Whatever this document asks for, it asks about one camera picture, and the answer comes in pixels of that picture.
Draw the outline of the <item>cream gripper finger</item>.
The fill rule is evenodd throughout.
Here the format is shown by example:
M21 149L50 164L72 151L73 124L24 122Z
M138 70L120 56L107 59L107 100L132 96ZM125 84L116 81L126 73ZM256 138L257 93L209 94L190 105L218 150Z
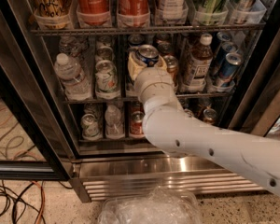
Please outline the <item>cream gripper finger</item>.
M138 77L139 73L145 69L147 65L140 61L137 57L134 51L131 51L129 53L129 58L128 58L128 71L130 78L132 81L135 81L136 78Z
M162 58L162 56L159 57L159 60L158 60L158 62L157 62L157 66L158 66L160 69L166 69L166 68L167 68L166 61Z

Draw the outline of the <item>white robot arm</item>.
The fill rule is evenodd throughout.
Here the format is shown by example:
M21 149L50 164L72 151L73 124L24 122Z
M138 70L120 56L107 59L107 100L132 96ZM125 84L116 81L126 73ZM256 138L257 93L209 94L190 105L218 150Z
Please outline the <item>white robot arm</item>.
M280 141L220 129L189 116L163 68L142 68L133 88L145 111L143 133L153 146L171 156L205 158L280 197Z

